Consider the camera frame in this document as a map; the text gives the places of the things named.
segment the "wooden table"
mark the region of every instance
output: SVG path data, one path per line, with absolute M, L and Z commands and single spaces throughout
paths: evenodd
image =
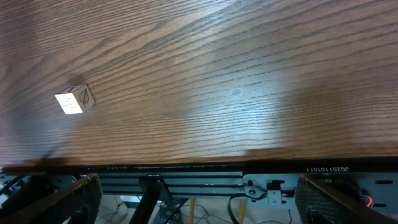
M 398 156 L 396 0 L 5 0 L 0 165 Z M 96 106 L 54 94 L 88 84 Z

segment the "box top face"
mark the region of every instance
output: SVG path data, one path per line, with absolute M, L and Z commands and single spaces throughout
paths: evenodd
M 78 86 L 71 86 L 69 88 L 67 88 L 66 90 L 62 91 L 60 94 L 64 94 L 64 93 L 73 93 L 74 91 L 78 90 L 79 88 L 81 88 L 83 85 L 78 85 Z

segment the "white floor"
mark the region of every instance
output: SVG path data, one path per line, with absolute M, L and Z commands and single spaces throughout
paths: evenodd
M 226 204 L 227 204 L 227 199 L 205 199 L 205 198 L 197 198 L 195 200 L 195 204 L 197 205 L 202 205 L 205 207 L 210 215 L 216 215 L 217 217 L 220 217 L 222 219 L 225 219 L 229 223 L 231 223 L 231 219 L 228 215 L 227 209 L 226 209 Z M 121 203 L 122 200 L 120 199 L 120 196 L 118 195 L 104 195 L 101 206 L 99 208 L 99 213 L 97 217 L 97 221 L 95 222 L 96 224 L 105 224 L 105 223 L 116 223 L 122 215 L 125 213 L 128 214 L 127 218 L 123 220 L 123 224 L 129 223 L 132 214 L 134 213 L 134 209 L 129 209 L 126 208 L 124 204 L 122 204 L 119 208 L 118 213 L 113 215 L 115 213 L 117 204 Z M 239 215 L 239 209 L 240 209 L 240 201 L 239 199 L 232 201 L 231 202 L 231 207 L 233 209 L 233 212 L 235 216 L 238 218 Z M 190 201 L 187 201 L 185 206 L 181 208 L 181 212 L 187 216 L 183 216 L 183 223 L 189 223 L 188 221 L 188 216 L 190 212 Z M 155 215 L 155 213 L 159 210 L 159 207 L 156 206 L 154 213 L 152 214 L 152 218 Z M 299 213 L 297 210 L 291 210 L 290 211 L 292 215 L 292 223 L 291 224 L 301 224 L 300 218 L 299 218 Z M 205 212 L 203 209 L 199 206 L 195 206 L 195 218 L 194 223 L 199 221 L 199 217 L 204 216 Z M 258 208 L 250 208 L 246 207 L 245 211 L 245 217 L 244 217 L 244 224 L 257 224 L 260 222 L 268 221 L 268 220 L 275 220 L 278 222 L 281 222 L 283 224 L 289 224 L 289 214 L 288 210 L 285 209 L 258 209 Z M 212 224 L 212 223 L 217 223 L 217 224 L 227 224 L 228 222 L 225 222 L 223 220 L 220 220 L 216 217 L 208 217 L 207 219 L 202 219 L 198 222 L 198 224 Z

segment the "brown wood surface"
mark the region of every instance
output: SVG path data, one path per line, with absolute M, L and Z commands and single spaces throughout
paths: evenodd
M 0 165 L 398 156 L 396 0 L 0 2 Z M 54 94 L 96 100 L 64 114 Z

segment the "small box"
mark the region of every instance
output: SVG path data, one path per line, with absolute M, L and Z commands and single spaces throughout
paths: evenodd
M 95 104 L 87 85 L 71 86 L 55 97 L 65 114 L 82 113 Z

